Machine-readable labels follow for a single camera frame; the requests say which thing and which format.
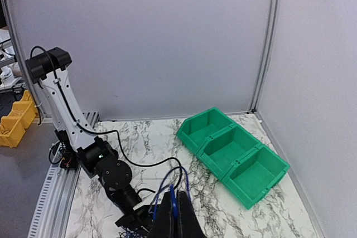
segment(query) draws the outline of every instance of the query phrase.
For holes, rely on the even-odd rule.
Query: white wall panel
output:
[[[258,111],[326,237],[357,236],[357,2],[281,0]]]
[[[270,0],[11,0],[26,55],[70,52],[75,95],[104,119],[246,111]]]

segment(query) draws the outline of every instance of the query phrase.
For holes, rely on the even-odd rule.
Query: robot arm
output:
[[[39,85],[50,103],[55,132],[66,152],[90,178],[98,176],[108,198],[124,213],[116,222],[118,227],[148,235],[152,226],[148,206],[138,206],[142,199],[130,185],[129,165],[118,160],[118,152],[84,118],[68,79],[66,68],[71,62],[70,55],[58,47],[25,61],[32,83]]]

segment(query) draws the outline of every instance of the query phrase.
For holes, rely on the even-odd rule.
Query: yellow storage bin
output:
[[[28,90],[25,90],[23,92],[22,98],[20,101],[30,101],[31,102],[31,110],[36,114],[36,117],[38,117],[38,111],[36,109],[35,103],[33,102],[32,96]]]
[[[15,101],[8,116],[18,117],[23,128],[27,129],[36,117],[32,104],[31,101]]]
[[[0,145],[10,148],[17,147],[25,130],[20,118],[3,116],[0,123]]]

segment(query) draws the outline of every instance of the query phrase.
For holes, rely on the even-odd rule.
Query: green plastic bin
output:
[[[199,150],[197,157],[219,179],[261,143],[240,125],[230,125],[212,137]]]
[[[197,155],[201,146],[213,134],[220,132],[231,124],[235,124],[235,122],[219,109],[211,108],[186,119],[178,130],[177,136],[194,155]]]
[[[222,183],[246,209],[259,202],[286,174],[289,164],[262,145],[238,161]]]

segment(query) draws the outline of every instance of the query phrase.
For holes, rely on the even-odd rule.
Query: marble surface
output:
[[[253,114],[231,116],[261,142],[273,148]],[[286,175],[266,197],[246,210],[225,187],[191,154],[175,134],[183,119],[137,122],[99,122],[97,130],[118,129],[125,152],[134,162],[154,163],[177,157],[189,172],[194,209],[207,237],[317,237],[303,203]],[[104,139],[118,149],[115,134]],[[156,190],[175,162],[133,171],[135,189]],[[113,238],[121,230],[114,222],[122,213],[106,197],[97,179],[80,172],[71,207],[66,238]]]

